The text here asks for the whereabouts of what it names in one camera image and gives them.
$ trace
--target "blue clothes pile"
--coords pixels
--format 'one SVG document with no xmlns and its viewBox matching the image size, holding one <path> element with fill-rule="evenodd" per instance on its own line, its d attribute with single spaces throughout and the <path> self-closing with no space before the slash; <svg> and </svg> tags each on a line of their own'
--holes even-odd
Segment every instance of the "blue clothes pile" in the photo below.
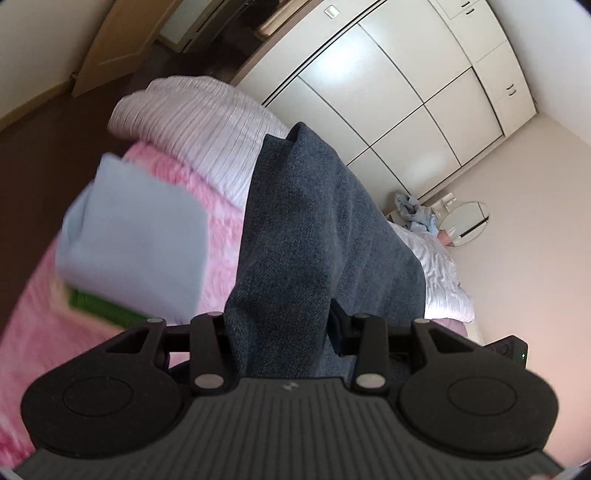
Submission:
<svg viewBox="0 0 591 480">
<path fill-rule="evenodd" d="M 408 229 L 411 232 L 429 232 L 437 236 L 437 216 L 430 208 L 422 206 L 415 197 L 409 197 L 397 193 L 394 198 L 396 210 L 402 218 L 410 222 Z"/>
<path fill-rule="evenodd" d="M 112 154 L 64 218 L 56 269 L 64 281 L 140 314 L 188 323 L 207 261 L 207 212 L 180 186 Z"/>
</svg>

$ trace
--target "black device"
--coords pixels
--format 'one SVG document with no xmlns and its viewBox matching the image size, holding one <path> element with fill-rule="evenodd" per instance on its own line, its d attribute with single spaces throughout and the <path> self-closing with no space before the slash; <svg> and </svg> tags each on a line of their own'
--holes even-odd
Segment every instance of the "black device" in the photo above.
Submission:
<svg viewBox="0 0 591 480">
<path fill-rule="evenodd" d="M 527 363 L 527 343 L 515 335 L 509 335 L 501 340 L 489 343 L 485 345 L 485 348 L 518 362 L 524 367 Z"/>
<path fill-rule="evenodd" d="M 558 403 L 518 362 L 428 320 L 390 327 L 333 300 L 328 334 L 357 355 L 340 378 L 239 378 L 223 315 L 160 319 L 36 380 L 22 418 L 37 452 L 23 480 L 525 480 L 562 469 L 543 453 Z M 170 352 L 190 352 L 169 370 Z M 411 376 L 390 379 L 392 357 Z"/>
</svg>

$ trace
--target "round mirror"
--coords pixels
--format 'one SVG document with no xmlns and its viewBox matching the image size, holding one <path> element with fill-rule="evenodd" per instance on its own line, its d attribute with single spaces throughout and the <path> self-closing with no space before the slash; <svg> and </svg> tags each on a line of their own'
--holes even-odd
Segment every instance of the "round mirror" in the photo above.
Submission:
<svg viewBox="0 0 591 480">
<path fill-rule="evenodd" d="M 474 240 L 488 225 L 488 207 L 481 202 L 468 202 L 453 209 L 447 215 L 439 230 L 449 236 L 448 247 L 459 247 Z"/>
</svg>

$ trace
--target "round black pad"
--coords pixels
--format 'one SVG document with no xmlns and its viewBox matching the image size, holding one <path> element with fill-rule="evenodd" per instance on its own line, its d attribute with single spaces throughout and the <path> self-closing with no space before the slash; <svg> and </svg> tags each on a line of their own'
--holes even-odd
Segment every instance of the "round black pad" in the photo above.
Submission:
<svg viewBox="0 0 591 480">
<path fill-rule="evenodd" d="M 449 387 L 447 396 L 459 410 L 479 416 L 500 415 L 517 401 L 515 390 L 494 378 L 465 378 Z"/>
<path fill-rule="evenodd" d="M 66 390 L 64 403 L 79 415 L 104 417 L 125 408 L 133 393 L 127 383 L 115 378 L 86 378 L 73 383 Z"/>
<path fill-rule="evenodd" d="M 25 393 L 22 419 L 36 446 L 101 458 L 147 445 L 173 425 L 181 392 L 154 366 L 154 355 L 101 347 L 43 375 Z"/>
<path fill-rule="evenodd" d="M 438 354 L 403 386 L 398 408 L 439 448 L 498 458 L 542 449 L 558 402 L 539 377 L 497 353 Z"/>
</svg>

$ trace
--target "brown floor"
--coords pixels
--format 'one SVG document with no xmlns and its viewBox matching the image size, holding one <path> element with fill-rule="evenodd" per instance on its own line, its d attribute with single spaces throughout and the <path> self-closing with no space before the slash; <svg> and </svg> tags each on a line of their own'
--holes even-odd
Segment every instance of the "brown floor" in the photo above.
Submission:
<svg viewBox="0 0 591 480">
<path fill-rule="evenodd" d="M 184 55 L 156 44 L 136 74 L 78 98 L 55 98 L 0 132 L 0 332 L 66 209 L 93 179 L 101 154 L 122 155 L 131 145 L 106 131 L 117 101 L 172 74 L 229 81 L 244 60 L 225 44 Z"/>
</svg>

